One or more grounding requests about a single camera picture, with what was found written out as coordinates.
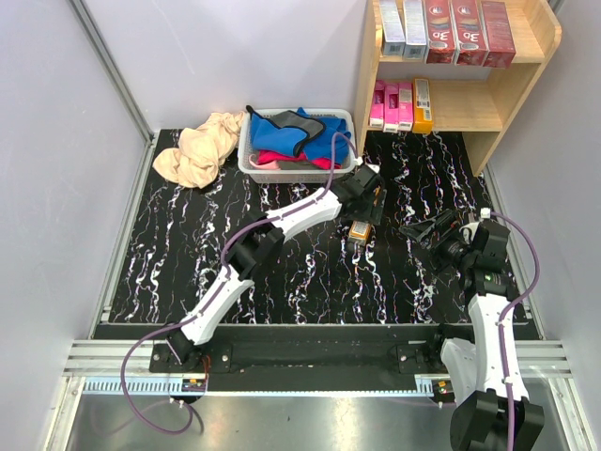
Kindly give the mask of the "yellow toothpaste box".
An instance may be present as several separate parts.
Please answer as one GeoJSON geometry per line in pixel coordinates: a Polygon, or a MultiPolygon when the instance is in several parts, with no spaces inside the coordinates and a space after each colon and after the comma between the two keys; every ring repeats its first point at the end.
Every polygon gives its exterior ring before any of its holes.
{"type": "Polygon", "coordinates": [[[373,226],[376,226],[381,221],[383,207],[381,203],[380,187],[376,188],[374,192],[373,205],[370,209],[365,208],[364,212],[361,213],[352,223],[349,231],[349,240],[359,245],[365,246],[367,244],[370,232],[373,226]]]}
{"type": "Polygon", "coordinates": [[[429,81],[413,79],[413,126],[417,134],[430,134],[433,130],[433,113],[429,81]]]}

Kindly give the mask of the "pink toothpaste box small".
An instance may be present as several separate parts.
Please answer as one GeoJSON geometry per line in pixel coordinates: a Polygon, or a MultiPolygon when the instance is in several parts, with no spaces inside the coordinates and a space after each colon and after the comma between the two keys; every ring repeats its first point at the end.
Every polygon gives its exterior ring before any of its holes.
{"type": "Polygon", "coordinates": [[[398,131],[410,132],[413,126],[412,83],[398,84],[398,131]]]}

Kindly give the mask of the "silver toothpaste box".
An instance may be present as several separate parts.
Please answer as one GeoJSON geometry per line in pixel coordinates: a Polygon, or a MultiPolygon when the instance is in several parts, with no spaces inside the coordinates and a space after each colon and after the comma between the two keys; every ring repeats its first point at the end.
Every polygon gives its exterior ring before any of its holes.
{"type": "Polygon", "coordinates": [[[382,54],[401,56],[405,50],[405,33],[395,0],[378,1],[383,31],[382,54]]]}
{"type": "Polygon", "coordinates": [[[427,51],[427,33],[422,0],[403,1],[403,24],[405,30],[405,60],[422,61],[427,51]]]}

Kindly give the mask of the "red 3D toothpaste box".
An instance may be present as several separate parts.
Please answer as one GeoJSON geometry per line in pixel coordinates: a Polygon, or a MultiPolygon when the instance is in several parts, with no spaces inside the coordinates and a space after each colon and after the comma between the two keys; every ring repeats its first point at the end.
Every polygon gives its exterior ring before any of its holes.
{"type": "Polygon", "coordinates": [[[453,64],[455,62],[455,31],[447,0],[424,1],[427,33],[427,64],[453,64]]]}
{"type": "Polygon", "coordinates": [[[488,53],[478,3],[475,0],[450,2],[455,26],[458,66],[482,67],[488,53]]]}

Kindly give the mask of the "dark red toothpaste box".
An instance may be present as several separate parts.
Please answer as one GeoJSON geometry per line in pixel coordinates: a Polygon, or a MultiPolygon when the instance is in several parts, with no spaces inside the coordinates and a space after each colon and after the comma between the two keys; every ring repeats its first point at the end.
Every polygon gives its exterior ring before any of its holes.
{"type": "Polygon", "coordinates": [[[488,48],[483,66],[508,69],[516,56],[516,46],[506,6],[500,1],[481,1],[480,10],[488,48]]]}

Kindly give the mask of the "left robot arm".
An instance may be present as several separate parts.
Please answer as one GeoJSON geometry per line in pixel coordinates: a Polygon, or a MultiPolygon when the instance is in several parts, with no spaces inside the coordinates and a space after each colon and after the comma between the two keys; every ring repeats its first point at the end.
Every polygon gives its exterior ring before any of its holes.
{"type": "Polygon", "coordinates": [[[375,208],[384,195],[376,164],[363,163],[313,194],[277,210],[250,210],[243,227],[231,236],[220,256],[216,279],[184,319],[169,329],[170,361],[184,372],[198,368],[201,346],[213,337],[233,303],[267,270],[275,268],[285,243],[319,224],[345,218],[374,224],[375,208]]]}

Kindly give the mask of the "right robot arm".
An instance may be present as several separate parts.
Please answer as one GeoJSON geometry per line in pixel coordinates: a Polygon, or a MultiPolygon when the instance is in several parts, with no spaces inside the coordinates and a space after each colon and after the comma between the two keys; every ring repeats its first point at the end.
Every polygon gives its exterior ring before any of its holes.
{"type": "Polygon", "coordinates": [[[446,210],[401,232],[432,258],[435,272],[454,269],[467,303],[472,330],[439,326],[426,361],[447,372],[455,395],[450,425],[454,450],[531,450],[545,414],[531,403],[518,365],[514,311],[524,296],[504,273],[507,245],[516,224],[483,209],[467,224],[446,210]]]}

